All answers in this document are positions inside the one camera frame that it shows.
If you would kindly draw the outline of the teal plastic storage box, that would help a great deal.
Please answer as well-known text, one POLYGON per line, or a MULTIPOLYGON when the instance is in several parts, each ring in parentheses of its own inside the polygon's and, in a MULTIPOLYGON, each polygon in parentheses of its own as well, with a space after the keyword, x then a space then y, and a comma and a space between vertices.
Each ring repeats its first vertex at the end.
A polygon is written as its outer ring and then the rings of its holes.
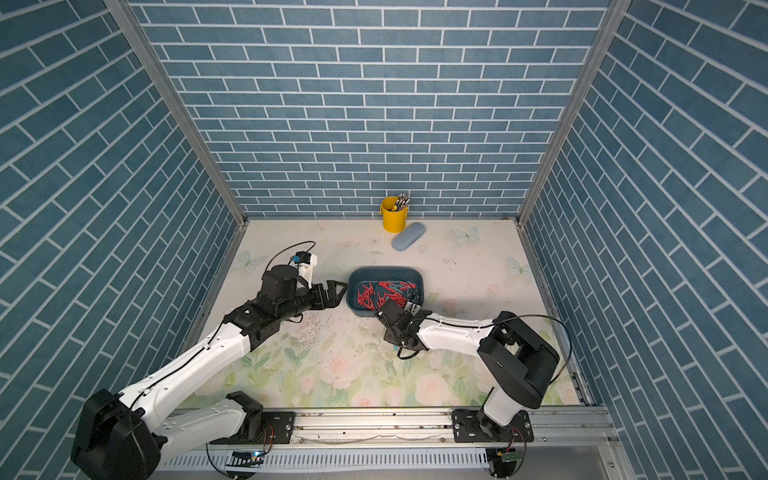
POLYGON ((408 302, 422 305, 425 300, 423 277, 407 267, 361 267, 349 277, 346 299, 351 311, 360 317, 374 316, 388 300, 400 307, 408 302))

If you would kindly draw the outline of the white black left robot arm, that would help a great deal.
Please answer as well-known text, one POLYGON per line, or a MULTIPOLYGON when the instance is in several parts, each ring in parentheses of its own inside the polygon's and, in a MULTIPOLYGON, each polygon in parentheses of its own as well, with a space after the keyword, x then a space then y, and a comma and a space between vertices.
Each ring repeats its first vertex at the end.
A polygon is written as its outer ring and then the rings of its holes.
POLYGON ((278 265, 262 276, 257 296, 228 313, 213 333, 176 359, 117 393, 95 392, 79 416, 71 460, 91 479, 147 479, 156 468, 216 441, 288 441, 290 430, 264 417, 263 405, 235 391, 180 416, 177 407, 225 367, 306 311, 337 307, 347 284, 314 283, 309 268, 278 265))

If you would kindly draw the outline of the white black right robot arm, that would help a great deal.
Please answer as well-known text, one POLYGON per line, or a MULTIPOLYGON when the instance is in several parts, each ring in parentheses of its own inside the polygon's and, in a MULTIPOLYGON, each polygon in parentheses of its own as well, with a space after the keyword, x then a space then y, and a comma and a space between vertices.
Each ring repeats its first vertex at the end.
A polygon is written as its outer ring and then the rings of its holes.
POLYGON ((479 359, 494 380, 482 407, 453 414, 454 440, 524 441, 513 420, 523 410, 535 410, 553 379, 560 355, 520 316, 500 312, 494 319, 463 320, 427 309, 417 311, 386 301, 376 312, 385 327, 384 340, 400 352, 445 350, 479 359))

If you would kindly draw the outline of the red clothespin pile in box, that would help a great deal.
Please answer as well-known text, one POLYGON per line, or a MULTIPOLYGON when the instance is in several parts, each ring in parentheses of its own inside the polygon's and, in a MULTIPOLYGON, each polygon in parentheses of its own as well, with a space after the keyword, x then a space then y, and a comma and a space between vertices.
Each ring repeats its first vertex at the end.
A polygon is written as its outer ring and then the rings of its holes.
POLYGON ((404 307, 418 300, 418 288, 404 280, 366 280, 357 287, 354 300, 367 311, 377 311, 389 300, 404 307))

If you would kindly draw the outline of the grey fabric glasses case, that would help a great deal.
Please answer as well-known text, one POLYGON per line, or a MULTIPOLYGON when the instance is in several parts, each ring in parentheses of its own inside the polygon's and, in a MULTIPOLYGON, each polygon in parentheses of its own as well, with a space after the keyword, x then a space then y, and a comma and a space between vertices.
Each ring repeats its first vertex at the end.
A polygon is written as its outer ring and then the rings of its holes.
POLYGON ((419 240, 425 232, 426 227, 423 223, 414 222, 393 238, 391 246, 396 251, 405 251, 419 240))

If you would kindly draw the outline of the yellow metal bucket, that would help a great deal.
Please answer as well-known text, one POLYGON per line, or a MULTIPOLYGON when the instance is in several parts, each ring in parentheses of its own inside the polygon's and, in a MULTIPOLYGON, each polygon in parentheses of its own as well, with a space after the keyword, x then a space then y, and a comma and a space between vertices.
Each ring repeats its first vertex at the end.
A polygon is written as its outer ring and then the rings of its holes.
POLYGON ((408 207, 399 212, 391 212, 396 196, 385 198, 380 204, 380 215, 382 216, 383 228, 393 234, 400 233, 406 228, 406 220, 408 216, 408 207))

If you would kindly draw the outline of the pens in bucket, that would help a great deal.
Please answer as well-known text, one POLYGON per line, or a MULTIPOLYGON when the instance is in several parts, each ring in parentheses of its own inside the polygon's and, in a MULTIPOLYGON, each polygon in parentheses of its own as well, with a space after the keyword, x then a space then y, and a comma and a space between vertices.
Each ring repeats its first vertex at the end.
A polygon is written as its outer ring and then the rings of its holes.
POLYGON ((405 210, 410 202, 410 197, 403 193, 399 194, 395 200, 395 203, 393 207, 391 208, 391 212, 399 212, 405 210))

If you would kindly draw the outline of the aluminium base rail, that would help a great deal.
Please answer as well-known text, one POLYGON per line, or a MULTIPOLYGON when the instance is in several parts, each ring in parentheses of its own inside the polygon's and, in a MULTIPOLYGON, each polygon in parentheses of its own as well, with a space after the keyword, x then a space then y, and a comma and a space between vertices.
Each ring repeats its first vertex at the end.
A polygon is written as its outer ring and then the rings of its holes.
POLYGON ((146 427, 169 461, 206 445, 224 449, 484 445, 491 448, 602 446, 619 442, 602 407, 543 407, 519 412, 507 426, 477 408, 340 408, 248 410, 221 401, 146 427))

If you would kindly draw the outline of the left aluminium corner post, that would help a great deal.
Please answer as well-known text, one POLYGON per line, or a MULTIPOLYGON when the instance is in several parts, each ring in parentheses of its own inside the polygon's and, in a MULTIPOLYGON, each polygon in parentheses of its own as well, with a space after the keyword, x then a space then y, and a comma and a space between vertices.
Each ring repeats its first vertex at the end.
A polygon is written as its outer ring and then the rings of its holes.
POLYGON ((247 215, 224 179, 222 171, 187 111, 131 5, 124 0, 105 0, 104 4, 135 52, 161 99, 197 156, 199 163, 209 175, 236 224, 240 228, 244 228, 247 225, 247 215))

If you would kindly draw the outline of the aluminium corner post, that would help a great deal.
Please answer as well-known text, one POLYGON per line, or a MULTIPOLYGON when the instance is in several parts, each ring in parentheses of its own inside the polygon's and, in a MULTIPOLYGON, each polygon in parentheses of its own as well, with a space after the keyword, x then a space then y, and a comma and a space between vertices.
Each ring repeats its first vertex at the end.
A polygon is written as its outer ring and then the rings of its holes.
POLYGON ((199 163, 209 175, 236 224, 240 228, 244 228, 247 225, 247 215, 224 179, 222 171, 187 111, 131 5, 124 0, 105 0, 104 4, 135 52, 161 99, 197 156, 199 163))
POLYGON ((528 189, 519 215, 517 216, 517 224, 521 228, 524 228, 527 225, 533 214, 536 202, 543 191, 547 178, 558 160, 558 155, 563 148, 579 110, 589 93, 589 89, 596 78, 598 70, 605 59, 607 51, 630 4, 630 0, 615 0, 611 1, 609 4, 609 8, 597 31, 593 45, 590 47, 588 54, 585 57, 584 64, 574 84, 573 91, 563 109, 555 132, 552 135, 547 150, 542 156, 539 167, 533 176, 531 186, 528 189))

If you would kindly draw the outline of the right aluminium corner post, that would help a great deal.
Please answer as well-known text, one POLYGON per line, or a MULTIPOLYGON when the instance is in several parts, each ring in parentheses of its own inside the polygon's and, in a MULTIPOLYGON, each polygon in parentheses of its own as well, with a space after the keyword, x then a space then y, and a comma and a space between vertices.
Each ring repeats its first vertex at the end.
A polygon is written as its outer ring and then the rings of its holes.
POLYGON ((593 45, 590 47, 588 54, 585 57, 584 64, 574 84, 573 91, 563 109, 555 132, 552 135, 547 150, 542 156, 539 167, 533 176, 531 186, 528 189, 519 215, 517 216, 517 224, 521 228, 524 228, 527 225, 533 214, 536 202, 543 191, 547 178, 558 160, 558 155, 563 148, 579 110, 589 93, 589 89, 596 78, 598 70, 605 59, 607 51, 630 4, 630 0, 615 0, 611 1, 609 4, 609 8, 597 31, 593 45))

